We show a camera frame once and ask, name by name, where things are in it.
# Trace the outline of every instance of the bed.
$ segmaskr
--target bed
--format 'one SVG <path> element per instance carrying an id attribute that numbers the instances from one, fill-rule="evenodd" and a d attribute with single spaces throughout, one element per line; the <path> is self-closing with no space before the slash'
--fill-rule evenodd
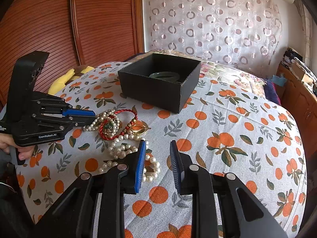
<path id="1" fill-rule="evenodd" d="M 185 56 L 162 49 L 152 52 Z M 152 183 L 142 183 L 139 194 L 125 195 L 126 237 L 190 237 L 192 198 L 176 192 L 171 140 L 210 173 L 235 173 L 288 236 L 295 237 L 305 208 L 306 162 L 291 114 L 265 98 L 262 79 L 209 61 L 202 61 L 197 87 L 180 114 L 126 98 L 117 71 L 148 54 L 130 62 L 102 64 L 57 93 L 74 107 L 96 114 L 106 109 L 137 110 L 146 129 L 143 136 L 150 142 L 147 152 L 161 163 L 161 172 Z M 131 115 L 120 119 L 125 125 Z M 96 131 L 74 129 L 63 141 L 36 146 L 32 158 L 16 169 L 35 223 L 80 173 L 96 175 L 104 161 L 113 160 L 109 145 Z"/>

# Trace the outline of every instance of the wooden door frame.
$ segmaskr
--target wooden door frame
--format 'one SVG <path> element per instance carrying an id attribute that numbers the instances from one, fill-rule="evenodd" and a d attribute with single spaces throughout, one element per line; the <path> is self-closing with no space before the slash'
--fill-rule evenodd
<path id="1" fill-rule="evenodd" d="M 135 53 L 144 52 L 143 0 L 132 0 L 132 19 Z"/>

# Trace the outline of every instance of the open black box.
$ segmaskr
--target open black box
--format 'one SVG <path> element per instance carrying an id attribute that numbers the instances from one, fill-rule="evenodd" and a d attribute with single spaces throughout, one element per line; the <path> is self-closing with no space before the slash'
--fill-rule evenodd
<path id="1" fill-rule="evenodd" d="M 172 113 L 184 107 L 199 80 L 201 62 L 174 55 L 151 54 L 118 71 L 125 96 Z M 150 78 L 156 72 L 176 72 L 177 82 Z"/>

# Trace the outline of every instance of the wooden cabinet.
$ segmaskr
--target wooden cabinet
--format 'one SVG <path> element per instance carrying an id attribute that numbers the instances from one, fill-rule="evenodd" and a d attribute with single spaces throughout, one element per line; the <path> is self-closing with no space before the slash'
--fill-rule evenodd
<path id="1" fill-rule="evenodd" d="M 276 75 L 284 73 L 285 92 L 280 98 L 282 106 L 294 117 L 301 134 L 305 156 L 317 151 L 317 98 L 289 69 L 279 65 Z"/>

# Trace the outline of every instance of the silver bolt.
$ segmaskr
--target silver bolt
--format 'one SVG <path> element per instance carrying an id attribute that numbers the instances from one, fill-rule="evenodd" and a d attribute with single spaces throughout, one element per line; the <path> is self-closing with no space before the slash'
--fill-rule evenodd
<path id="1" fill-rule="evenodd" d="M 88 180 L 90 178 L 90 174 L 89 173 L 83 173 L 80 175 L 80 178 L 82 180 Z"/>
<path id="2" fill-rule="evenodd" d="M 189 169 L 192 170 L 192 171 L 198 171 L 199 170 L 199 166 L 193 164 L 193 165 L 189 166 Z"/>
<path id="3" fill-rule="evenodd" d="M 234 180 L 236 178 L 236 176 L 233 174 L 233 173 L 227 173 L 226 177 L 229 179 L 229 180 Z"/>
<path id="4" fill-rule="evenodd" d="M 126 170 L 127 166 L 125 164 L 120 164 L 118 165 L 118 169 L 123 171 L 123 170 Z"/>

